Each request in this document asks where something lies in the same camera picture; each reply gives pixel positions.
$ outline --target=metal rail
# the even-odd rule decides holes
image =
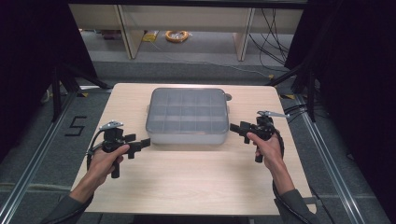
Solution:
[[[49,129],[47,130],[43,140],[41,141],[40,145],[35,151],[35,155],[29,161],[29,164],[25,168],[19,181],[17,182],[11,193],[8,195],[6,202],[2,205],[0,212],[0,220],[2,224],[9,223],[9,221],[14,216],[26,190],[29,187],[29,184],[31,183],[32,179],[35,177],[35,173],[37,172],[41,162],[43,161],[45,155],[47,154],[47,151],[49,150],[50,144],[52,143],[55,134],[59,130],[59,127],[61,126],[64,120],[67,109],[72,104],[73,100],[76,99],[76,97],[77,97],[76,92],[69,92],[67,94],[63,104],[63,108],[64,108],[63,112],[49,126]]]
[[[301,95],[296,95],[296,101],[297,105],[305,104],[304,99]],[[351,223],[366,223],[363,216],[361,215],[361,210],[359,209],[358,204],[356,203],[355,199],[352,196],[352,193],[347,187],[347,183],[345,182],[344,178],[341,176],[341,173],[338,170],[334,159],[332,158],[332,154],[327,148],[326,143],[324,142],[320,131],[318,130],[317,124],[315,122],[312,122],[306,113],[303,113],[303,118],[317,146],[318,152],[323,160],[327,172],[332,179],[332,183],[334,184],[334,187],[337,190],[341,202],[346,209]]]

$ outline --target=box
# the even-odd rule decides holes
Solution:
[[[146,130],[154,144],[222,144],[229,130],[225,92],[158,88],[151,95]]]

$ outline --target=yellow object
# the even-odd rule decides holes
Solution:
[[[148,31],[143,35],[142,41],[154,42],[157,38],[158,31]]]
[[[167,41],[181,43],[189,37],[189,33],[187,31],[167,31],[165,37]]]

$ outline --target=tripod leg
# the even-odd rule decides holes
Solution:
[[[308,83],[308,104],[307,104],[307,109],[308,109],[308,115],[309,118],[311,118],[312,122],[315,121],[315,115],[314,115],[314,106],[315,106],[315,74],[313,71],[309,73],[309,83]]]
[[[79,77],[83,77],[84,79],[90,81],[91,83],[95,84],[96,86],[98,86],[102,89],[110,90],[113,88],[112,86],[107,85],[105,82],[102,82],[102,81],[96,79],[95,77],[88,76],[87,74],[85,74],[84,72],[80,71],[79,69],[77,69],[76,67],[74,67],[70,64],[63,63],[62,66],[64,68],[66,68],[67,70],[69,70],[70,72],[72,72],[73,74],[76,74]]]
[[[265,84],[265,86],[276,86],[277,84],[285,81],[286,79],[288,79],[289,77],[292,77],[294,75],[296,75],[300,70],[301,70],[301,66],[295,66],[293,69],[291,69],[289,72],[285,73],[284,75],[282,75],[281,77],[275,78],[274,80],[271,80],[270,82],[268,82],[267,84]]]
[[[53,117],[52,122],[55,121],[62,112],[61,106],[61,88],[59,87],[59,77],[57,68],[54,67],[52,71],[52,95],[53,95]]]

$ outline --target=wooden tabletop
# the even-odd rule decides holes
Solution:
[[[156,88],[219,88],[230,93],[229,120],[256,123],[257,111],[283,113],[276,89],[263,86],[117,84],[110,95],[98,127],[116,120],[124,134],[136,140],[148,138],[146,118],[151,93]],[[285,142],[285,163],[295,187],[303,197],[312,197],[284,118],[273,118]],[[97,143],[103,140],[99,136]],[[108,177],[95,192],[87,212],[167,215],[278,215],[272,177],[263,163],[254,161],[255,147],[243,137],[228,132],[222,145],[156,145],[124,156],[120,178]],[[81,164],[74,186],[86,174]],[[309,205],[316,212],[314,205]]]

